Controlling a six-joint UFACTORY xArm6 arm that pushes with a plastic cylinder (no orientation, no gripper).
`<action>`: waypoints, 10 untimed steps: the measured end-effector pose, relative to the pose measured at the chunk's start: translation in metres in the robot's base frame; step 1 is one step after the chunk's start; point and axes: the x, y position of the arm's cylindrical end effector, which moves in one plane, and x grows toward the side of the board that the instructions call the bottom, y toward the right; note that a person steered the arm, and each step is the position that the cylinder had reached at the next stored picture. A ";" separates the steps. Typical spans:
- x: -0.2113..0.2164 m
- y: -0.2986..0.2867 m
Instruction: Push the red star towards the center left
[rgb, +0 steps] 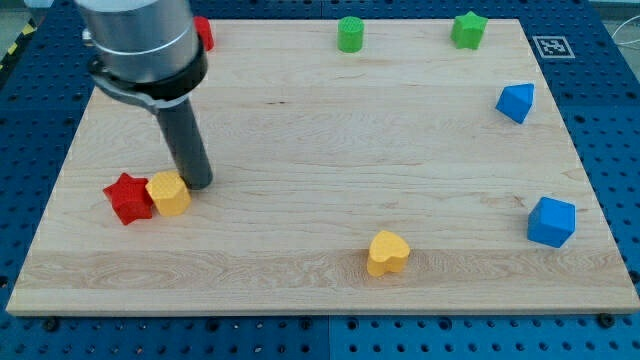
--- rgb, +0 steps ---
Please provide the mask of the red block behind arm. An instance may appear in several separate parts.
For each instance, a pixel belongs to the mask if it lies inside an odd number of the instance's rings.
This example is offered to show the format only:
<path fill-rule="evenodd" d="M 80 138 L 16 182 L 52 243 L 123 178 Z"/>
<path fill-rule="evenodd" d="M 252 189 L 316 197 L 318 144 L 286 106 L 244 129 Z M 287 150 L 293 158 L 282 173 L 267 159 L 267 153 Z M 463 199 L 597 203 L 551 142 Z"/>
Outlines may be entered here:
<path fill-rule="evenodd" d="M 194 16 L 193 22 L 204 49 L 211 51 L 215 46 L 215 40 L 210 21 L 203 16 Z"/>

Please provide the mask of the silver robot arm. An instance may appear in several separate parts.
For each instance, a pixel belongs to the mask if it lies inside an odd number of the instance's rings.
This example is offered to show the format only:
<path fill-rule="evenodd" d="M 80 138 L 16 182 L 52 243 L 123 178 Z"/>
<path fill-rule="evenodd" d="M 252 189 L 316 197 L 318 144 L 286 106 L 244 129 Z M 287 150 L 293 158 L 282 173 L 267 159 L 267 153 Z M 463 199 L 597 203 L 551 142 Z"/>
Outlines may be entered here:
<path fill-rule="evenodd" d="M 77 0 L 96 85 L 122 102 L 177 101 L 204 79 L 208 62 L 187 0 Z"/>

